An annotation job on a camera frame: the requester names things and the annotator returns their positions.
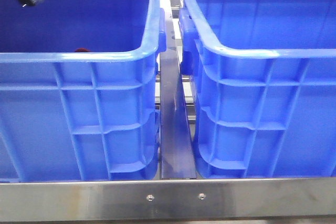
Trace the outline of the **red push button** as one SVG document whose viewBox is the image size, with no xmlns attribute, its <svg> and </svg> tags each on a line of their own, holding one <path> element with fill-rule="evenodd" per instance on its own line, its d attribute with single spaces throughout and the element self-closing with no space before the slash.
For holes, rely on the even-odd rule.
<svg viewBox="0 0 336 224">
<path fill-rule="evenodd" d="M 86 48 L 78 48 L 75 50 L 75 52 L 90 52 L 90 50 Z"/>
</svg>

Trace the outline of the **large blue bin right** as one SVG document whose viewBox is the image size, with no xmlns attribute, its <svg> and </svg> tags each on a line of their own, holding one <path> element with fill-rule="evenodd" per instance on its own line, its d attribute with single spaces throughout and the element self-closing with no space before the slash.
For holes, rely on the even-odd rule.
<svg viewBox="0 0 336 224">
<path fill-rule="evenodd" d="M 335 0 L 184 0 L 204 178 L 335 176 Z"/>
</svg>

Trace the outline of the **large blue bin left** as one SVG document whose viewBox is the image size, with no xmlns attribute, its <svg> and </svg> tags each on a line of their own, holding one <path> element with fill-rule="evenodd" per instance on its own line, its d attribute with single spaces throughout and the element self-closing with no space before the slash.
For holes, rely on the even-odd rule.
<svg viewBox="0 0 336 224">
<path fill-rule="evenodd" d="M 1 0 L 1 182 L 152 179 L 164 30 L 160 0 Z"/>
</svg>

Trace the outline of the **large blue bin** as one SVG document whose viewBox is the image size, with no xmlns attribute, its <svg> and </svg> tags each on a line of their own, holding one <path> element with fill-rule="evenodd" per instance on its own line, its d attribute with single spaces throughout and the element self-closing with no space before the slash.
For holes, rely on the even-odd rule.
<svg viewBox="0 0 336 224">
<path fill-rule="evenodd" d="M 160 0 L 1 0 L 1 182 L 152 179 L 164 30 Z"/>
<path fill-rule="evenodd" d="M 335 176 L 335 0 L 184 0 L 204 178 Z"/>
</svg>

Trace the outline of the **metal roller conveyor frame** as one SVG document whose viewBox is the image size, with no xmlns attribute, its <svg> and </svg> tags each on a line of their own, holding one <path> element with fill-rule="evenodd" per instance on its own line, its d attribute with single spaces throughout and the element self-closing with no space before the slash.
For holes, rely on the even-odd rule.
<svg viewBox="0 0 336 224">
<path fill-rule="evenodd" d="M 173 18 L 178 18 L 180 9 L 183 7 L 183 0 L 170 0 L 170 6 Z"/>
</svg>

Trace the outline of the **dark metal divider bar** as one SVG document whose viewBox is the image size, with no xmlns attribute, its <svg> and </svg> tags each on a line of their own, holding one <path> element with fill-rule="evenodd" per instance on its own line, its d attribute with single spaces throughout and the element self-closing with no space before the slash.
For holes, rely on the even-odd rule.
<svg viewBox="0 0 336 224">
<path fill-rule="evenodd" d="M 165 10 L 166 45 L 160 54 L 161 179 L 196 179 L 172 12 Z"/>
</svg>

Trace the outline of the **stainless steel front rail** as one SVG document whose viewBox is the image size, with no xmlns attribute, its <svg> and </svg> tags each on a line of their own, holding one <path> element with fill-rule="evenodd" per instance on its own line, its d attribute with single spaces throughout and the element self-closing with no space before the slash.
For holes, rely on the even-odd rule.
<svg viewBox="0 0 336 224">
<path fill-rule="evenodd" d="M 1 221 L 335 216 L 335 179 L 1 184 Z"/>
</svg>

